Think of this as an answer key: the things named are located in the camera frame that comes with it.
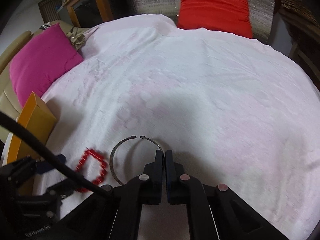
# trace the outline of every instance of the wooden cabinet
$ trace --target wooden cabinet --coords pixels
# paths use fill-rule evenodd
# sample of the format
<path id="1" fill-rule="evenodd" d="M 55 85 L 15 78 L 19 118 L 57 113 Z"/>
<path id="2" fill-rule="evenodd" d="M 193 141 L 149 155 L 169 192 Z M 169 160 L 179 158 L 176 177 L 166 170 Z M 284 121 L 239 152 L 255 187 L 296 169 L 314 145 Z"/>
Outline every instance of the wooden cabinet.
<path id="1" fill-rule="evenodd" d="M 288 57 L 305 71 L 320 90 L 319 23 L 303 0 L 276 0 L 276 5 L 293 40 Z"/>
<path id="2" fill-rule="evenodd" d="M 64 7 L 76 27 L 90 28 L 130 15 L 127 0 L 67 0 Z"/>

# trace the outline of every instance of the beige headboard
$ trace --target beige headboard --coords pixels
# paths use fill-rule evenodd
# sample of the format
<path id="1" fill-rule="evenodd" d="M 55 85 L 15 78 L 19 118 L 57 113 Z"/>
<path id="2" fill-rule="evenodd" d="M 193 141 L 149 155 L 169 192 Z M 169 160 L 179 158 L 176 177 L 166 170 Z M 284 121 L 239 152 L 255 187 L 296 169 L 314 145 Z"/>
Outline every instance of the beige headboard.
<path id="1" fill-rule="evenodd" d="M 72 29 L 72 25 L 69 25 L 63 21 L 53 21 L 51 24 L 59 22 L 61 29 L 67 33 Z M 79 32 L 86 31 L 86 28 L 78 28 Z M 17 95 L 14 93 L 10 76 L 9 65 L 12 58 L 19 52 L 19 50 L 34 36 L 40 34 L 43 30 L 39 29 L 35 33 L 26 31 L 16 38 L 0 55 L 0 111 L 4 112 L 13 119 L 16 119 L 21 113 L 21 106 L 18 102 Z M 9 132 L 0 127 L 0 140 L 5 142 Z"/>

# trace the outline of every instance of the pillow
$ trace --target pillow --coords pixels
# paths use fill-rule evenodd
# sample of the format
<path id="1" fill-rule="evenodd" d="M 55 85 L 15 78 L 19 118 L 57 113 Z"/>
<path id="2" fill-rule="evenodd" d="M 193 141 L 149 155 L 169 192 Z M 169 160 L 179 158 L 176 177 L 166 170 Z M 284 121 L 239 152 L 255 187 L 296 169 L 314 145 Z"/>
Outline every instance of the pillow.
<path id="1" fill-rule="evenodd" d="M 41 97 L 56 79 L 82 61 L 59 24 L 31 39 L 10 63 L 12 87 L 21 106 L 31 92 Z"/>
<path id="2" fill-rule="evenodd" d="M 248 0 L 181 0 L 177 27 L 203 27 L 252 38 Z"/>
<path id="3" fill-rule="evenodd" d="M 65 32 L 63 30 L 63 28 L 61 28 L 61 26 L 60 26 L 60 28 L 66 34 L 67 38 L 71 42 L 72 47 L 75 50 L 79 50 L 85 44 L 85 36 L 83 34 L 84 31 L 80 30 L 80 29 L 85 29 L 85 28 L 78 28 L 78 27 L 71 26 L 69 24 L 65 24 L 65 25 L 66 25 L 66 27 L 70 26 L 70 29 L 67 32 Z M 51 26 L 52 26 L 51 23 L 43 24 L 39 30 L 37 30 L 35 33 L 33 33 L 33 37 L 39 35 L 40 33 L 42 33 L 42 31 L 45 31 L 46 29 L 50 28 Z"/>

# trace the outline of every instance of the bed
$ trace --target bed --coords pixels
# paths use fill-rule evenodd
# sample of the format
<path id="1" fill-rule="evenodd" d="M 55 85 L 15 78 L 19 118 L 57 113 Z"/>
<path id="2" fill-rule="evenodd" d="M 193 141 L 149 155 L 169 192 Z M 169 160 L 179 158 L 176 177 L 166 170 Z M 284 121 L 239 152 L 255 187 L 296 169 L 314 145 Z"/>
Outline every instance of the bed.
<path id="1" fill-rule="evenodd" d="M 65 155 L 69 167 L 86 147 L 108 160 L 119 141 L 144 135 L 172 149 L 204 184 L 227 184 L 289 239 L 309 237 L 320 219 L 320 101 L 297 64 L 257 40 L 178 29 L 163 15 L 103 23 L 81 54 L 84 61 L 42 96 L 59 120 L 47 147 Z M 16 118 L 5 71 L 3 79 L 8 100 L 0 109 Z M 139 139 L 121 145 L 114 159 L 119 179 L 141 174 L 155 151 Z M 94 179 L 97 169 L 91 160 L 84 176 Z M 62 179 L 57 171 L 37 177 L 34 194 Z M 103 183 L 118 186 L 110 172 Z M 61 217 L 89 195 L 64 199 Z M 183 207 L 143 207 L 138 239 L 188 235 Z"/>

